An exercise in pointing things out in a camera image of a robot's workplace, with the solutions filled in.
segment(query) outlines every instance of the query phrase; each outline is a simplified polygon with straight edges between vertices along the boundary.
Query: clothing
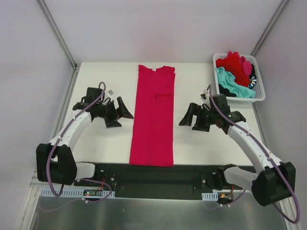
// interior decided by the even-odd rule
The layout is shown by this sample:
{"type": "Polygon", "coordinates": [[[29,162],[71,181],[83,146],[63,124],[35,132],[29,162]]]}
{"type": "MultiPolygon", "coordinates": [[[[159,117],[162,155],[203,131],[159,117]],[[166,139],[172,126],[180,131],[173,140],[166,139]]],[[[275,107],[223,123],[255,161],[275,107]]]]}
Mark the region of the clothing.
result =
{"type": "Polygon", "coordinates": [[[255,74],[255,66],[253,64],[252,65],[252,71],[251,74],[249,76],[249,84],[248,84],[248,88],[252,89],[255,87],[255,85],[257,84],[257,76],[255,74]]]}
{"type": "Polygon", "coordinates": [[[243,73],[245,74],[245,76],[249,77],[250,74],[251,74],[251,71],[252,71],[251,63],[249,61],[246,61],[244,56],[240,57],[238,52],[235,52],[234,54],[239,58],[239,61],[241,63],[241,67],[242,67],[243,73]]]}
{"type": "Polygon", "coordinates": [[[238,85],[248,87],[249,78],[244,74],[241,62],[237,54],[228,54],[224,59],[216,60],[216,67],[223,67],[226,71],[231,72],[235,76],[235,82],[238,85]]]}
{"type": "Polygon", "coordinates": [[[221,86],[223,86],[225,89],[228,89],[230,93],[234,93],[237,97],[242,97],[242,98],[255,97],[256,94],[255,91],[247,87],[238,85],[235,82],[234,75],[229,71],[225,71],[224,67],[215,68],[215,71],[217,73],[219,84],[221,84],[221,86]]]}
{"type": "Polygon", "coordinates": [[[130,164],[173,166],[175,68],[139,65],[130,164]]]}
{"type": "Polygon", "coordinates": [[[224,94],[226,97],[236,97],[234,93],[231,93],[229,89],[225,89],[221,84],[219,84],[219,91],[221,94],[224,94]]]}

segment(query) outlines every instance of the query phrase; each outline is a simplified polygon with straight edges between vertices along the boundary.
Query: wall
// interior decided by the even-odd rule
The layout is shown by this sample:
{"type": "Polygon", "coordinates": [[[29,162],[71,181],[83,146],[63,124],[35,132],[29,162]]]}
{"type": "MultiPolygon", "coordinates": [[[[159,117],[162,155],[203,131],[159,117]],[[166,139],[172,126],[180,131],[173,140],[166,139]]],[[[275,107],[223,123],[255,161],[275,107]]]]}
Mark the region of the wall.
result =
{"type": "Polygon", "coordinates": [[[0,2],[0,228],[15,228],[72,68],[38,4],[0,2]]]}
{"type": "Polygon", "coordinates": [[[280,0],[46,0],[76,62],[249,54],[280,0]]]}
{"type": "Polygon", "coordinates": [[[307,227],[307,2],[292,0],[257,54],[266,99],[257,103],[268,147],[296,167],[295,192],[307,227]]]}

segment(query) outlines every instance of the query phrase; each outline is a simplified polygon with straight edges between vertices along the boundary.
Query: clothes pile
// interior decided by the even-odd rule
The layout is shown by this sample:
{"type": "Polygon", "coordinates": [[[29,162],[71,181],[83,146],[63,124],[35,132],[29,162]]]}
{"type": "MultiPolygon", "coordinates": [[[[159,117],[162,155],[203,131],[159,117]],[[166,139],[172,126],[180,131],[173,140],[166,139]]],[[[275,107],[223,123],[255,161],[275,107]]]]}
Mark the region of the clothes pile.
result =
{"type": "Polygon", "coordinates": [[[229,51],[224,59],[216,60],[220,93],[227,97],[254,98],[257,84],[255,67],[238,52],[229,51]]]}

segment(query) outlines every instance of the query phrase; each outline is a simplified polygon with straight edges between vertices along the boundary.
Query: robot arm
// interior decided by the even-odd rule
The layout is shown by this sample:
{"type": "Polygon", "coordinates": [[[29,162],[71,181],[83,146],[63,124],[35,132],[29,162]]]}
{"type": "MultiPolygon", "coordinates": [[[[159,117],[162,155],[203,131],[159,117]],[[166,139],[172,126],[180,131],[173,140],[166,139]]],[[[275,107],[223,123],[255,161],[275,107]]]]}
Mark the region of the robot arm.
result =
{"type": "Polygon", "coordinates": [[[75,162],[72,151],[82,132],[97,118],[104,118],[107,128],[121,127],[118,120],[121,117],[133,119],[125,107],[122,98],[118,97],[118,109],[115,109],[114,101],[104,96],[93,106],[83,111],[101,95],[102,89],[88,88],[86,96],[73,107],[73,112],[64,128],[48,143],[39,144],[36,149],[37,177],[40,181],[47,182],[46,164],[52,148],[56,145],[50,163],[51,181],[57,184],[72,184],[81,178],[91,178],[94,175],[95,166],[86,162],[75,162]]]}
{"type": "MultiPolygon", "coordinates": [[[[206,94],[202,94],[201,97],[203,98],[204,102],[206,102],[208,99],[206,94]]],[[[181,120],[179,125],[191,126],[193,115],[197,116],[196,123],[192,128],[193,130],[209,132],[210,125],[217,125],[225,132],[225,134],[228,134],[240,146],[240,148],[252,162],[256,173],[248,172],[233,164],[229,164],[218,167],[216,173],[214,173],[210,178],[207,178],[206,184],[217,190],[222,190],[223,188],[229,187],[230,184],[238,185],[251,191],[257,202],[262,206],[266,206],[290,197],[290,191],[285,186],[272,163],[268,160],[268,157],[259,147],[258,143],[256,143],[255,140],[249,136],[249,134],[252,134],[252,131],[243,115],[238,111],[230,111],[225,95],[214,95],[212,99],[219,110],[228,119],[247,130],[248,133],[245,133],[238,127],[233,126],[222,116],[220,116],[211,101],[210,106],[207,104],[197,105],[195,103],[191,103],[186,115],[181,120]]],[[[270,158],[274,160],[294,190],[295,167],[293,164],[290,162],[283,163],[263,144],[262,147],[264,147],[269,153],[270,158]]]]}

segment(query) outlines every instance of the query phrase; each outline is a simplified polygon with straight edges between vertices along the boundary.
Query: pink cloth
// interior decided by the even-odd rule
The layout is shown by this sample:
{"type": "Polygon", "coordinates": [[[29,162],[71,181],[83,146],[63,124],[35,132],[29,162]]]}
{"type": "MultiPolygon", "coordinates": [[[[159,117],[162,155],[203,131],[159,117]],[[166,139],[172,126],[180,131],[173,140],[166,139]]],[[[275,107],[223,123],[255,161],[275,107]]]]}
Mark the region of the pink cloth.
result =
{"type": "Polygon", "coordinates": [[[241,66],[242,66],[243,73],[249,78],[251,71],[253,69],[252,66],[251,66],[251,63],[249,61],[246,61],[245,57],[243,57],[243,56],[240,57],[238,52],[235,52],[234,54],[236,54],[239,58],[239,61],[240,61],[241,66]]]}
{"type": "Polygon", "coordinates": [[[130,164],[173,166],[175,68],[139,65],[130,164]]]}

